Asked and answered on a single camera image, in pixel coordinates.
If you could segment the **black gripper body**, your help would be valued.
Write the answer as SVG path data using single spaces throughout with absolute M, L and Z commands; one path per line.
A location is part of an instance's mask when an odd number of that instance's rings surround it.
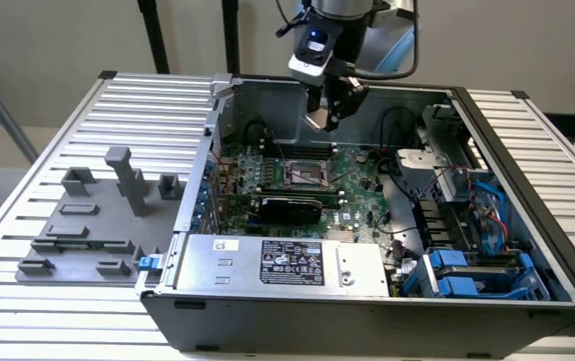
M 329 19 L 329 22 L 337 34 L 328 65 L 328 79 L 364 78 L 367 71 L 358 67 L 358 59 L 363 49 L 370 17 Z

